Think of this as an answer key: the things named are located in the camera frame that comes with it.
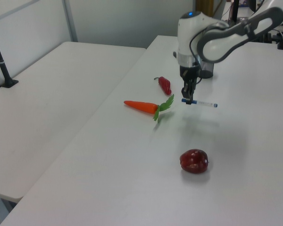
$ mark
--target apple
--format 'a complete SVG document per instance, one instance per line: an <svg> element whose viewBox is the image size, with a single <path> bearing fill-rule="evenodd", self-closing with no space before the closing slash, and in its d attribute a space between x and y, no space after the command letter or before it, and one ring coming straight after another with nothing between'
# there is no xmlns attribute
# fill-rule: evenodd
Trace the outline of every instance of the apple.
<svg viewBox="0 0 283 226"><path fill-rule="evenodd" d="M208 169L208 155L200 149L191 149L180 156L181 168L190 173L203 173Z"/></svg>

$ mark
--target toy vegetable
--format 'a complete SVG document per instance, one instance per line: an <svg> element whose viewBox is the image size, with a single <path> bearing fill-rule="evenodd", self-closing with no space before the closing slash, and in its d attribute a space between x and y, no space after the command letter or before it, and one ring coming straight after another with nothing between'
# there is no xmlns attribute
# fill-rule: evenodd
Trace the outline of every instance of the toy vegetable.
<svg viewBox="0 0 283 226"><path fill-rule="evenodd" d="M160 85L160 87L162 88L162 90L164 91L165 94L167 95L171 95L172 91L171 91L171 83L168 79L164 78L164 77L157 77L154 80L158 79L158 83Z"/></svg>
<svg viewBox="0 0 283 226"><path fill-rule="evenodd" d="M169 109L171 104L173 103L174 100L174 94L169 97L169 99L162 103L161 105L156 105L153 103L146 103L146 102L139 102L139 101L131 101L131 100L126 100L124 101L125 105L128 105L132 108L135 108L137 110L147 112L150 114L154 114L154 121L158 119L159 112L165 111L166 109Z"/></svg>

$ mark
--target white wall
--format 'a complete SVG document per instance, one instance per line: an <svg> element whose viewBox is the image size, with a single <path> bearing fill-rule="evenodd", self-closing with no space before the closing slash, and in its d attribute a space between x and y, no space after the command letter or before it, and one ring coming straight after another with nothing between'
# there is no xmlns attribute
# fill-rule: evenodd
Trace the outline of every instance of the white wall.
<svg viewBox="0 0 283 226"><path fill-rule="evenodd" d="M66 0L79 42L147 48L157 35L177 35L193 0Z"/></svg>
<svg viewBox="0 0 283 226"><path fill-rule="evenodd" d="M0 51L11 77L70 40L63 0L39 0L0 20Z"/></svg>

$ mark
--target plastic carrot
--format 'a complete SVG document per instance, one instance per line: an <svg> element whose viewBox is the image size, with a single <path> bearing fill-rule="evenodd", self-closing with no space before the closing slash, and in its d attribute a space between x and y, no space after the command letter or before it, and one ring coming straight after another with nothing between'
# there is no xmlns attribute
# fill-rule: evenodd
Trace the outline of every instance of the plastic carrot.
<svg viewBox="0 0 283 226"><path fill-rule="evenodd" d="M173 100L174 100L174 94L170 96L170 98L166 102L162 103L161 105L156 105L153 103L146 103L146 102L139 102L139 101L131 101L131 100L124 101L124 104L132 108L135 108L137 110L147 112L150 114L154 114L153 119L154 121L156 121L159 117L159 112L169 109L171 104L173 103Z"/></svg>

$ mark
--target red chili pepper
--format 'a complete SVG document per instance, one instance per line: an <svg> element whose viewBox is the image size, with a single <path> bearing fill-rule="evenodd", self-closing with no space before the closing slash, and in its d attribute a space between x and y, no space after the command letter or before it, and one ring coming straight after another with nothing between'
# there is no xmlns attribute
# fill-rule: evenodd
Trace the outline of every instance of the red chili pepper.
<svg viewBox="0 0 283 226"><path fill-rule="evenodd" d="M171 91L170 81L168 79L164 78L164 77L157 77L155 79L158 79L158 83L159 83L160 87L162 88L162 90L165 92L165 94L171 95L172 91Z"/></svg>

